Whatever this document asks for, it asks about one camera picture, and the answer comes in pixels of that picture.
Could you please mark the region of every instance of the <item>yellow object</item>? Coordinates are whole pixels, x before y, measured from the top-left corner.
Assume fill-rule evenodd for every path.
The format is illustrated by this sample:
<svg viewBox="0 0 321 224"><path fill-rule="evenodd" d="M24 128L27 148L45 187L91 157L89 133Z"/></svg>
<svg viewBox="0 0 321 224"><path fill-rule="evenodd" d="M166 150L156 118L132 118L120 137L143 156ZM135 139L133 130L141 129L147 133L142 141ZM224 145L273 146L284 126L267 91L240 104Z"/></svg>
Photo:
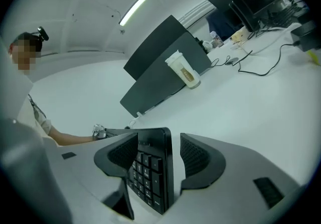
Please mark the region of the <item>yellow object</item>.
<svg viewBox="0 0 321 224"><path fill-rule="evenodd" d="M248 30L243 27L242 29L236 31L233 35L232 35L232 40L234 42L243 42L246 41L248 36L250 35L250 33L248 32Z"/></svg>
<svg viewBox="0 0 321 224"><path fill-rule="evenodd" d="M318 58L317 58L317 55L316 55L314 52L312 52L311 50L309 50L309 51L307 52L307 54L311 57L312 61L313 61L316 65L319 65L319 66L320 66L319 60L318 60Z"/></svg>

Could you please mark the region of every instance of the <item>keypad key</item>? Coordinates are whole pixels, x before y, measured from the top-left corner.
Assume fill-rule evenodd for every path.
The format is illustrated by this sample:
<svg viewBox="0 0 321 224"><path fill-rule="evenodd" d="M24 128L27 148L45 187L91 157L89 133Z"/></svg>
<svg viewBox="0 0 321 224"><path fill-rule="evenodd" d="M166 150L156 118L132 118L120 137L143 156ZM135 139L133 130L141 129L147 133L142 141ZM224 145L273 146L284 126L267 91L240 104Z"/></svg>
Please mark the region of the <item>keypad key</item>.
<svg viewBox="0 0 321 224"><path fill-rule="evenodd" d="M144 164L146 167L149 167L149 166L150 166L151 156L144 154L143 157L142 157L142 159L143 159L143 164Z"/></svg>
<svg viewBox="0 0 321 224"><path fill-rule="evenodd" d="M150 179L150 169L143 167L144 177Z"/></svg>
<svg viewBox="0 0 321 224"><path fill-rule="evenodd" d="M144 184L144 179L143 179L142 175L137 174L137 180L139 181L139 183Z"/></svg>
<svg viewBox="0 0 321 224"><path fill-rule="evenodd" d="M148 197L149 199L152 200L152 193L147 189L146 189L145 193L146 193L146 197Z"/></svg>
<svg viewBox="0 0 321 224"><path fill-rule="evenodd" d="M152 207L152 200L146 198L146 202L147 202L147 204L148 204L150 207Z"/></svg>
<svg viewBox="0 0 321 224"><path fill-rule="evenodd" d="M142 192L143 194L145 193L145 188L142 184L138 184L138 189L140 190L140 192Z"/></svg>
<svg viewBox="0 0 321 224"><path fill-rule="evenodd" d="M131 188L131 189L134 189L134 183L133 182L128 182L128 186Z"/></svg>
<svg viewBox="0 0 321 224"><path fill-rule="evenodd" d="M152 191L153 193L161 196L163 193L162 184L163 184L163 175L156 172L151 172L151 181L152 181Z"/></svg>
<svg viewBox="0 0 321 224"><path fill-rule="evenodd" d="M139 196L140 199L145 201L145 195L138 190L137 195Z"/></svg>
<svg viewBox="0 0 321 224"><path fill-rule="evenodd" d="M133 161L131 165L132 165L132 167L133 167L134 169L136 169L136 162L135 162L135 161Z"/></svg>
<svg viewBox="0 0 321 224"><path fill-rule="evenodd" d="M150 183L149 180L145 179L145 180L144 180L144 185L145 185L145 187L146 187L147 189L151 190L151 183Z"/></svg>
<svg viewBox="0 0 321 224"><path fill-rule="evenodd" d="M142 163L142 156L143 156L143 153L138 152L137 157L136 157L137 162Z"/></svg>
<svg viewBox="0 0 321 224"><path fill-rule="evenodd" d="M141 166L141 164L139 164L139 163L137 163L137 172L138 172L139 174L142 174L142 166Z"/></svg>
<svg viewBox="0 0 321 224"><path fill-rule="evenodd" d="M157 172L161 172L163 167L163 161L161 158L151 158L151 168Z"/></svg>
<svg viewBox="0 0 321 224"><path fill-rule="evenodd" d="M164 213L164 200L156 195L153 197L154 209L160 214Z"/></svg>
<svg viewBox="0 0 321 224"><path fill-rule="evenodd" d="M130 169L129 169L128 174L129 174L129 180L130 180L131 182L133 182L133 181L134 181L134 170L133 170L133 168L130 168Z"/></svg>

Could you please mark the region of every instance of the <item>power adapter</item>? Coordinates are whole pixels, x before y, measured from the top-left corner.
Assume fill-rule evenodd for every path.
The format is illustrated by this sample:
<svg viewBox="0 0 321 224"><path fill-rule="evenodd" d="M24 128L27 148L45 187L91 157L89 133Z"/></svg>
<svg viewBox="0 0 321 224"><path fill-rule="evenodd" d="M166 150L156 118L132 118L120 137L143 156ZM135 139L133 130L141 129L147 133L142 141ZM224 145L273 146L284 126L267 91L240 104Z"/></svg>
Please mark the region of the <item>power adapter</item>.
<svg viewBox="0 0 321 224"><path fill-rule="evenodd" d="M291 17L293 22L298 22L300 24L307 23L312 20L312 16L309 9L302 9L299 12L293 14Z"/></svg>
<svg viewBox="0 0 321 224"><path fill-rule="evenodd" d="M313 21L309 21L291 31L293 42L303 52L321 46L320 34L320 29Z"/></svg>

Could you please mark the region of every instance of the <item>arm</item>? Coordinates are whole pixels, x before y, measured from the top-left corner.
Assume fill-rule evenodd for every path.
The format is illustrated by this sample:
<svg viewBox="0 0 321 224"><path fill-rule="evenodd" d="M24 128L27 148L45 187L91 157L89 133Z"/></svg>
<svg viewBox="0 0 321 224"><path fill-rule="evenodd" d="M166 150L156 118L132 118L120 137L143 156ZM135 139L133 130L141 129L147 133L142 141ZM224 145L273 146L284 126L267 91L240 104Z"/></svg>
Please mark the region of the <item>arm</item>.
<svg viewBox="0 0 321 224"><path fill-rule="evenodd" d="M51 126L51 129L48 135L51 138L53 138L60 146L76 145L76 144L82 144L82 143L88 143L88 142L94 141L92 137L78 137L78 136L60 133L58 130L55 129L54 126Z"/></svg>

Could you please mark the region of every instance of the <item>white ceiling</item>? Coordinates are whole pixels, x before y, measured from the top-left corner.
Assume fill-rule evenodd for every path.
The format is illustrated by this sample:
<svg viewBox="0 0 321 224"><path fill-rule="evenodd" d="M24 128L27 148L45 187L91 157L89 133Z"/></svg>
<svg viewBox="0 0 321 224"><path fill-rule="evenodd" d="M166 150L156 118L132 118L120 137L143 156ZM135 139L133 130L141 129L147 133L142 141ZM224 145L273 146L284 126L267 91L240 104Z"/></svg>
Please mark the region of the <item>white ceiling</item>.
<svg viewBox="0 0 321 224"><path fill-rule="evenodd" d="M43 54L68 51L116 51L130 56L169 15L181 18L204 0L147 0L122 27L136 0L16 0L1 26L6 45L21 32L43 26L50 39Z"/></svg>

